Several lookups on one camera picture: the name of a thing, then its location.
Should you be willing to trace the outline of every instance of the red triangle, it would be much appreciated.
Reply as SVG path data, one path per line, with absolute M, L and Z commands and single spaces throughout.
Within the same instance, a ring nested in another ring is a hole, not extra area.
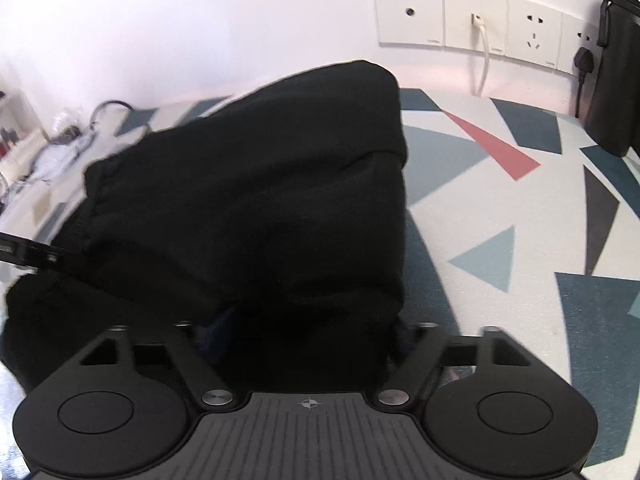
M 492 134 L 484 131 L 482 128 L 478 128 L 475 124 L 471 124 L 449 112 L 445 113 L 449 119 L 460 126 L 469 137 L 480 144 L 480 146 L 502 166 L 503 170 L 511 175 L 513 180 L 522 178 L 540 165 L 539 162 L 533 160 L 530 156 L 525 155 L 510 144 L 498 139 L 498 137 L 492 136 Z

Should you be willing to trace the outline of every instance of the power outlet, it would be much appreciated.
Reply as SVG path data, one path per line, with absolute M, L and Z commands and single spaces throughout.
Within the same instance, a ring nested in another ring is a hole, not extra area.
M 376 14 L 381 44 L 444 42 L 442 0 L 376 0 Z
M 445 44 L 454 48 L 478 50 L 484 47 L 471 16 L 482 16 L 489 39 L 489 51 L 504 55 L 507 39 L 507 0 L 444 0 Z
M 507 56 L 548 68 L 558 65 L 562 14 L 527 0 L 508 0 Z
M 582 46 L 593 52 L 597 69 L 602 54 L 602 49 L 596 44 L 597 41 L 598 27 L 570 14 L 563 14 L 558 70 L 577 76 L 578 69 L 574 66 L 574 57 Z

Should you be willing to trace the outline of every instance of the white cable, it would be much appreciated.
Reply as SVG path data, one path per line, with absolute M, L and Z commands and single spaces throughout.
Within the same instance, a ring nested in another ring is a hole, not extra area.
M 482 97 L 486 77 L 489 73 L 489 37 L 486 34 L 486 25 L 484 24 L 482 16 L 474 14 L 473 24 L 474 27 L 480 31 L 480 35 L 482 36 L 482 46 L 484 47 L 484 68 L 482 69 L 482 77 L 480 78 L 480 84 L 478 85 L 478 91 L 476 92 L 478 97 Z

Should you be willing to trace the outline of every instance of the ribbed gray panel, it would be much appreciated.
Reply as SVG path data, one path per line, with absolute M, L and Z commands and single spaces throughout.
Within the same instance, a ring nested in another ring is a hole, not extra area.
M 308 398 L 254 394 L 238 412 L 206 415 L 182 449 L 130 480 L 481 479 L 437 455 L 408 416 L 377 412 L 360 394 L 313 395 L 312 408 Z

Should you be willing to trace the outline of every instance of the black fabric bag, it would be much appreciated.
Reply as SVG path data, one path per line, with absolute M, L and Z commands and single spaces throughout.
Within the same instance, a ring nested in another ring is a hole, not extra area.
M 235 306 L 232 388 L 373 388 L 402 307 L 405 161 L 398 85 L 367 62 L 153 133 L 86 171 L 53 244 L 88 264 L 13 286 L 2 361 L 31 390 L 110 325 Z

